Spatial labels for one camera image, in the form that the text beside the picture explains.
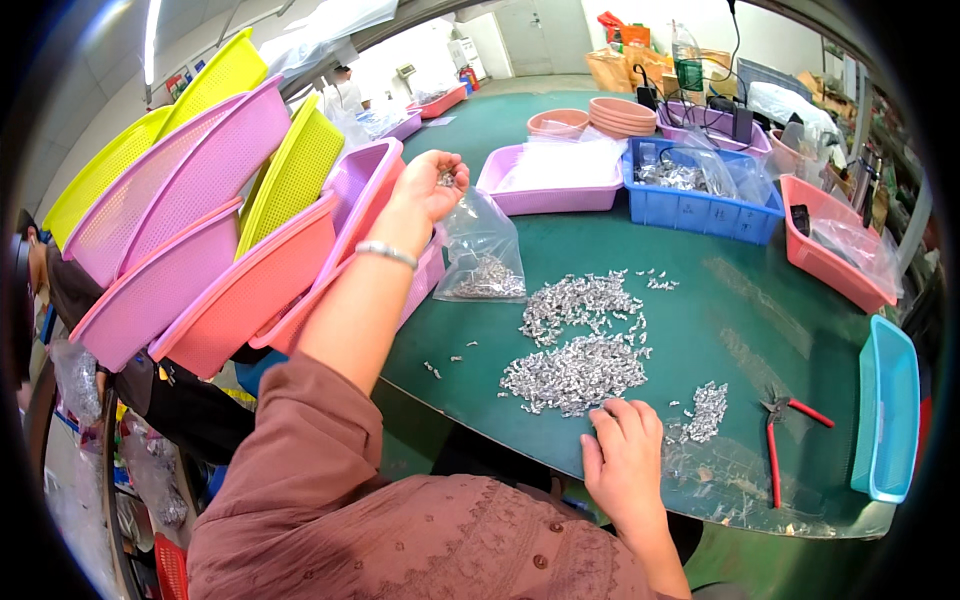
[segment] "white door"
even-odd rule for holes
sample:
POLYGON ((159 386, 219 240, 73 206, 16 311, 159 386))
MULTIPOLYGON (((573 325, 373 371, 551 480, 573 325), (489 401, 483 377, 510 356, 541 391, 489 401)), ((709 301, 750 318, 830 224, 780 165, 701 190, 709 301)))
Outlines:
POLYGON ((493 12, 514 75, 588 74, 593 48, 580 0, 515 0, 493 12))

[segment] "silver bracelet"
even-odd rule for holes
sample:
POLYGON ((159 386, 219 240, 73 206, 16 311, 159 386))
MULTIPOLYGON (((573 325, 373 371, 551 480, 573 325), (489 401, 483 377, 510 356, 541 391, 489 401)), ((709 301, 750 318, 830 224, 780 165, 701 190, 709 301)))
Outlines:
POLYGON ((387 258, 392 258, 393 260, 399 260, 403 264, 408 265, 414 271, 417 270, 419 265, 418 260, 410 254, 401 252, 393 246, 388 246, 383 242, 377 242, 376 240, 364 240, 356 245, 354 251, 357 253, 365 252, 370 254, 380 254, 381 256, 386 256, 387 258))

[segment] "plastic bottle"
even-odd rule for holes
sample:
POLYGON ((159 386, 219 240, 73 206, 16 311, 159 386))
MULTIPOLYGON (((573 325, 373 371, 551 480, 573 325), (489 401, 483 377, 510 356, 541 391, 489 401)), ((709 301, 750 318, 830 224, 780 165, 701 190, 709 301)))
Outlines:
POLYGON ((707 98, 704 94, 704 66, 701 60, 700 46, 693 34, 684 27, 683 23, 671 21, 673 29, 672 49, 674 72, 677 74, 677 83, 686 101, 698 105, 705 105, 707 98))

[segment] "fire extinguisher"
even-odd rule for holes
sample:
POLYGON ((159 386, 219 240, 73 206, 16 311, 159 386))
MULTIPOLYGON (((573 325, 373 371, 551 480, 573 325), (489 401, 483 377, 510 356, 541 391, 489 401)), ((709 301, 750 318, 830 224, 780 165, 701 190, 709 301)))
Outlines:
POLYGON ((473 91, 480 89, 480 83, 477 82, 477 74, 472 67, 465 66, 464 68, 460 69, 460 74, 457 76, 457 79, 460 79, 465 76, 470 82, 470 88, 473 91))

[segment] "yellow plastic basket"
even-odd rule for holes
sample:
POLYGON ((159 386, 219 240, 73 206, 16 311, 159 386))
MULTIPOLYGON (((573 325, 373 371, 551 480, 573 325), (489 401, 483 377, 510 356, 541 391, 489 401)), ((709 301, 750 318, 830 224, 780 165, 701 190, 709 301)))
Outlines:
POLYGON ((320 198, 324 180, 344 147, 344 135, 317 110, 311 92, 293 125, 257 175, 240 214, 239 259, 257 242, 320 198))
POLYGON ((267 77, 267 63, 250 42, 253 28, 233 37, 210 59, 174 103, 174 111, 163 124, 156 139, 183 125, 204 110, 234 94, 250 91, 267 77))
POLYGON ((60 248, 104 190, 154 144, 173 107, 151 110, 114 137, 70 181, 43 219, 60 248))

